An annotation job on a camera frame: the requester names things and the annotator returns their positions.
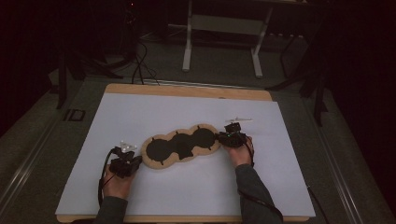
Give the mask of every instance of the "hand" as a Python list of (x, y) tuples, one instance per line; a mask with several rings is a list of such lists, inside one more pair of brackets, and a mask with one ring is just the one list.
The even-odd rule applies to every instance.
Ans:
[(110, 165), (107, 166), (106, 174), (104, 177), (104, 183), (106, 183), (103, 186), (104, 196), (113, 196), (127, 200), (136, 172), (131, 176), (125, 176), (124, 178), (120, 178), (114, 173), (111, 173), (109, 167)]
[[(250, 150), (252, 150), (252, 153), (254, 153), (251, 137), (247, 137), (247, 145), (250, 147)], [(230, 155), (231, 162), (233, 163), (233, 167), (236, 168), (238, 165), (241, 164), (251, 165), (251, 158), (248, 153), (248, 148), (245, 145), (242, 145), (241, 147), (238, 148), (226, 147), (226, 146), (223, 147), (224, 149), (227, 150), (228, 154)]]

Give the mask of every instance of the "black cable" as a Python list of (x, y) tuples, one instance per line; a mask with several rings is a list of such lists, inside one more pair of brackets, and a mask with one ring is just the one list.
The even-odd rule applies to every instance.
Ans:
[(143, 66), (146, 68), (146, 70), (148, 71), (150, 77), (153, 78), (153, 79), (155, 80), (155, 82), (157, 82), (157, 84), (160, 86), (160, 82), (158, 82), (158, 79), (156, 78), (157, 72), (156, 72), (154, 69), (149, 68), (149, 67), (146, 65), (145, 62), (142, 62), (142, 64), (143, 64)]
[(139, 63), (139, 66), (138, 66), (138, 68), (139, 68), (139, 76), (140, 76), (140, 81), (142, 82), (142, 85), (144, 85), (145, 84), (145, 82), (143, 81), (143, 76), (142, 76), (142, 69), (141, 69), (141, 66), (140, 66), (140, 64), (143, 62), (143, 59), (142, 59), (142, 61)]
[(312, 195), (315, 202), (317, 203), (319, 210), (324, 217), (324, 220), (326, 221), (327, 224), (330, 224), (329, 219), (327, 219), (326, 214), (324, 213), (324, 210), (323, 210), (322, 206), (320, 205), (320, 202), (319, 202), (317, 196), (315, 196), (314, 191), (312, 191), (312, 189), (311, 189), (311, 186), (308, 185), (308, 186), (306, 186), (306, 188), (308, 189), (308, 192)]
[(238, 137), (239, 137), (239, 138), (242, 140), (242, 142), (244, 143), (245, 147), (247, 147), (248, 155), (250, 156), (250, 159), (251, 159), (251, 167), (253, 167), (253, 166), (254, 166), (254, 161), (253, 161), (254, 151), (252, 151), (252, 149), (254, 150), (253, 142), (250, 142), (250, 143), (251, 143), (251, 146), (252, 146), (252, 148), (250, 148), (250, 147), (248, 146), (246, 137), (244, 138), (243, 136), (241, 136), (240, 133), (237, 133), (236, 135), (238, 135)]
[(105, 185), (108, 183), (108, 181), (110, 181), (113, 177), (115, 176), (115, 174), (113, 175), (113, 176), (111, 176), (106, 182), (105, 182), (105, 184), (103, 184), (103, 188), (105, 187)]
[(279, 209), (277, 209), (275, 206), (273, 206), (273, 205), (271, 205), (269, 203), (263, 202), (262, 200), (260, 200), (258, 198), (255, 198), (255, 197), (253, 197), (251, 195), (248, 195), (248, 194), (242, 192), (241, 190), (238, 190), (238, 193), (239, 193), (240, 196), (244, 197), (245, 199), (250, 200), (250, 201), (252, 201), (254, 203), (257, 203), (259, 205), (262, 205), (262, 206), (268, 208), (270, 211), (275, 213), (280, 218), (280, 220), (283, 222), (283, 215), (279, 211)]
[(103, 170), (102, 170), (102, 175), (101, 175), (101, 177), (100, 177), (100, 179), (99, 179), (99, 185), (98, 185), (98, 202), (99, 202), (99, 206), (102, 205), (102, 201), (103, 201), (103, 186), (105, 185), (105, 184), (103, 183), (103, 181), (104, 181), (103, 178), (105, 177), (106, 168), (107, 168), (107, 162), (108, 162), (108, 159), (110, 158), (111, 153), (113, 153), (113, 149), (111, 149), (111, 150), (108, 152), (107, 156), (106, 156), (105, 164), (104, 164)]
[(145, 48), (145, 53), (143, 54), (143, 57), (142, 57), (141, 61), (139, 61), (139, 60), (138, 60), (138, 57), (136, 57), (137, 67), (136, 67), (136, 69), (134, 70), (134, 73), (132, 74), (132, 82), (131, 82), (132, 84), (134, 84), (134, 77), (136, 76), (137, 70), (139, 69), (139, 71), (140, 71), (140, 65), (141, 65), (141, 63), (145, 60), (145, 58), (146, 58), (146, 56), (147, 56), (147, 54), (148, 54), (148, 48), (146, 47), (146, 45), (144, 45), (144, 44), (141, 43), (140, 41), (138, 41), (137, 43), (140, 44), (140, 45), (142, 45), (142, 46)]

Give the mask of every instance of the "gray sleeve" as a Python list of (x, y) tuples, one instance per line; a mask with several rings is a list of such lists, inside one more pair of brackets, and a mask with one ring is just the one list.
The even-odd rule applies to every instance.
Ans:
[(128, 202), (121, 198), (105, 197), (93, 224), (123, 223)]
[[(236, 185), (238, 190), (259, 199), (265, 203), (274, 205), (270, 192), (264, 186), (257, 172), (248, 164), (242, 164), (235, 168)], [(277, 213), (268, 207), (262, 206), (244, 197), (241, 197), (241, 215), (244, 223), (282, 223)]]

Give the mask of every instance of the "metal stand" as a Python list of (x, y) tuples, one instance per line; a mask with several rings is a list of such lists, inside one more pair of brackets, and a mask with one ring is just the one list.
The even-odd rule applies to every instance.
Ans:
[(264, 21), (196, 15), (192, 13), (192, 0), (190, 0), (189, 15), (187, 18), (187, 43), (186, 49), (184, 51), (182, 70), (184, 72), (190, 71), (192, 29), (243, 35), (257, 35), (259, 39), (256, 46), (251, 50), (251, 57), (253, 61), (255, 75), (257, 78), (261, 78), (262, 67), (260, 65), (259, 51), (262, 46), (262, 41), (264, 40), (265, 32), (267, 30), (268, 22), (271, 18), (272, 12), (273, 8), (269, 7)]

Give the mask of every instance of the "white board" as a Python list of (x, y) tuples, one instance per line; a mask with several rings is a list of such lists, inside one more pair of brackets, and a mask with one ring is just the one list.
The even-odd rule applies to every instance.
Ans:
[[(96, 215), (98, 179), (108, 151), (120, 141), (141, 147), (155, 134), (228, 119), (252, 136), (255, 169), (284, 216), (314, 217), (300, 166), (276, 102), (105, 93), (56, 215)], [(239, 216), (234, 170), (226, 151), (177, 162), (163, 170), (142, 164), (127, 215)]]

